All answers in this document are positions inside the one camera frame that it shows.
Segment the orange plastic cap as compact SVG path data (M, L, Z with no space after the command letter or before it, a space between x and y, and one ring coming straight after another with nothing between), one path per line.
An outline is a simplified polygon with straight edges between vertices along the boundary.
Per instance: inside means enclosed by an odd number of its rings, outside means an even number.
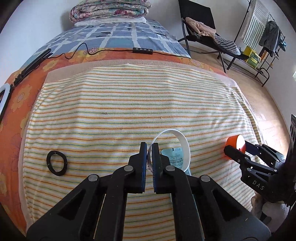
M243 154L246 152L246 142L243 135L230 136L227 138L225 146L232 146Z

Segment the light blue cream tube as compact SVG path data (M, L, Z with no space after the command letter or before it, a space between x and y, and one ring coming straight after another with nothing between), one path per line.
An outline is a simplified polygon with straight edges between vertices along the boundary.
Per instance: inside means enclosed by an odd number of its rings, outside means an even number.
M190 162L184 158L182 147L162 149L161 154L169 158L170 164L191 176Z

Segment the black clothes rack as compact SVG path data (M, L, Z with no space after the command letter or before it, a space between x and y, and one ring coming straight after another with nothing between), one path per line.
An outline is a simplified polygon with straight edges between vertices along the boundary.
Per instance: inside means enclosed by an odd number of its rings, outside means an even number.
M248 2L248 8L234 42L238 38L241 38L245 45L243 54L247 56L242 63L255 72L252 73L245 67L237 65L236 57L227 64L227 70L231 68L238 70L264 86L270 78L269 70L273 68L274 61L279 58L279 52L286 50L287 44L285 35L262 1Z

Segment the yellow crate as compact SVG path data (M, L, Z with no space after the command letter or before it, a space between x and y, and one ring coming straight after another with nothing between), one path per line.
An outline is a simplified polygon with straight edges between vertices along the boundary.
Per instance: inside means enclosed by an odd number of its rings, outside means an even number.
M245 62L248 65L250 65L253 68L256 68L259 65L261 57L249 46L246 46L245 50L243 51L243 54L248 56L248 59L245 60Z

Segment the striped garment on chair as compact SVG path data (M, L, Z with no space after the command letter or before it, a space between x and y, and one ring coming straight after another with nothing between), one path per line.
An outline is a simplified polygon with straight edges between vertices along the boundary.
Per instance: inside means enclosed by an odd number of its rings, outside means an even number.
M236 46L236 44L233 41L229 41L225 38L220 37L219 35L214 36L214 41L217 44L217 46L225 52L228 52L237 56L241 54L239 48Z

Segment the dark hanging jacket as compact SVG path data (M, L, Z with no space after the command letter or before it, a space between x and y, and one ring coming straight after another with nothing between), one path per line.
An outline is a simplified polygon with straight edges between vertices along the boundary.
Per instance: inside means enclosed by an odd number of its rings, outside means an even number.
M285 37L276 22L268 21L259 41L259 45L262 47L262 50L259 53L261 59L263 59L266 53L269 53L271 57L274 54L278 54L278 47L285 52L287 44L284 41L284 38Z

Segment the orange floral bedsheet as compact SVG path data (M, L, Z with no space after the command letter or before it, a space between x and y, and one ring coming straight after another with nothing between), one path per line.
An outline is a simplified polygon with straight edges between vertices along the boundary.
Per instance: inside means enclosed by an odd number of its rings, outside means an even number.
M66 66L99 60L143 59L170 61L187 64L223 75L221 69L205 63L199 63L187 57L176 57L172 54L152 55L134 54L130 49L91 49L70 52L65 57L56 55L45 60L39 68L32 71L13 91L1 121L1 219L9 218L12 226L24 235L27 224L21 209L19 198L19 153L25 134L25 127L32 106L45 81L48 72Z

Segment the green striped hanging towel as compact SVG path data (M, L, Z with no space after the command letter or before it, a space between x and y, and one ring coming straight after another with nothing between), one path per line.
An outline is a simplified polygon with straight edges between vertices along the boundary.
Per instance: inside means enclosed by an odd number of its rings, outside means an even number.
M255 49L264 33L269 19L269 11L261 1L250 1L248 19L242 33L242 42Z

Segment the pink clothes on chair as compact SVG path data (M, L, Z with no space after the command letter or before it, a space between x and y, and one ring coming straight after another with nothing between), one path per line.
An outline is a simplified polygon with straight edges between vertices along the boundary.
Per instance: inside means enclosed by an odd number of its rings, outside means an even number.
M192 18L189 18L189 17L186 17L185 21L193 29L193 31L198 35L214 37L216 34L215 29L205 25L202 22L193 20Z

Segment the black folding chair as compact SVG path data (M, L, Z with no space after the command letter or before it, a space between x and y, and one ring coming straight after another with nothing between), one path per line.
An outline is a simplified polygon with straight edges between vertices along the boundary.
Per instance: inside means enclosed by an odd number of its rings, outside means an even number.
M189 42L197 42L209 47L213 51L207 52L207 54L218 54L224 72L226 72L226 68L222 54L239 60L248 59L248 56L243 54L234 41L227 40L216 32L214 18L209 7L193 1L179 1L179 8L183 37L178 42L185 42L188 54L191 54Z

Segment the blue checkered bedsheet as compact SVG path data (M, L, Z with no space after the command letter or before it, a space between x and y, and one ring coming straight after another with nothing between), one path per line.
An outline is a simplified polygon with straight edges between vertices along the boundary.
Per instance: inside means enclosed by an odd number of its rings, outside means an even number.
M38 49L22 67L29 65L46 49L51 49L53 56L56 56L76 49L134 47L189 57L187 51L168 30L158 21L148 19L145 23L103 23L98 26L73 27Z

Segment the folded floral quilt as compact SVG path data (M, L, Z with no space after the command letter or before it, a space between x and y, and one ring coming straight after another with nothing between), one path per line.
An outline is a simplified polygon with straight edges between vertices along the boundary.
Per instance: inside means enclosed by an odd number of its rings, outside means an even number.
M150 1L82 1L74 6L69 19L73 23L112 17L141 18L149 13Z

